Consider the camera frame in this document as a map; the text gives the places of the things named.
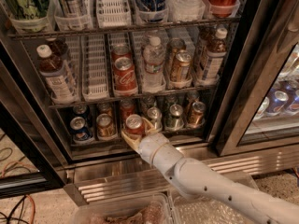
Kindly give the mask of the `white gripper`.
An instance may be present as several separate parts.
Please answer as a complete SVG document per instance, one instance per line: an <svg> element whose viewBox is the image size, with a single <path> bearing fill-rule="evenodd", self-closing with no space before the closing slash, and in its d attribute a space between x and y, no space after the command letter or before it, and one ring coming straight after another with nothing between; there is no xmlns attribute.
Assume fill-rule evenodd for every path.
<svg viewBox="0 0 299 224"><path fill-rule="evenodd" d="M148 164L153 166L165 165L165 152L161 151L161 148L167 145L169 140L163 134L157 133L158 130L149 120L146 118L142 118L142 120L143 134L146 135L142 141L140 136L132 138L125 131L121 132L122 138Z"/></svg>

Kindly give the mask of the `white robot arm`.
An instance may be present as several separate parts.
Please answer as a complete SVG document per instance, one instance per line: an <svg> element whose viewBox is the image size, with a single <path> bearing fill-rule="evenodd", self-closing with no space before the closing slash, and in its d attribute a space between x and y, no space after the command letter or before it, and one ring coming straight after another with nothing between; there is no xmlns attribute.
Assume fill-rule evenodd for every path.
<svg viewBox="0 0 299 224"><path fill-rule="evenodd" d="M126 119L121 136L185 198L213 198L258 224L299 223L298 205L236 183L201 161L185 157L150 121L137 114Z"/></svg>

